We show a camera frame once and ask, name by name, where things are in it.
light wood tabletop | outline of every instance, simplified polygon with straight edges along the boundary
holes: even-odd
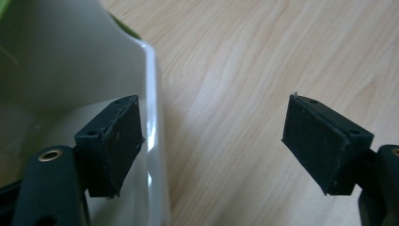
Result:
[[[282,130],[297,92],[399,144],[399,1],[102,3],[159,59],[173,225],[360,225]]]

wooden table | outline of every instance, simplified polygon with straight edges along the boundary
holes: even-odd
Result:
[[[157,51],[173,225],[360,225],[282,144],[290,93],[399,143],[399,2],[103,0]]]

white container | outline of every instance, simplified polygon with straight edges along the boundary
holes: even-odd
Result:
[[[88,199],[92,225],[167,225],[155,52],[95,0],[13,0],[0,26],[0,185],[30,154],[73,136],[112,100],[138,95],[142,146],[120,197]]]

wood grain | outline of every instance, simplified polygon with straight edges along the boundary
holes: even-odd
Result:
[[[399,2],[103,0],[157,51],[173,225],[360,225],[280,142],[288,97],[399,143]]]

wooden surface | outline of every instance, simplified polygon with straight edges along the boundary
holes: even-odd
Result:
[[[156,50],[173,225],[360,225],[280,142],[290,93],[399,143],[399,2],[103,0]]]

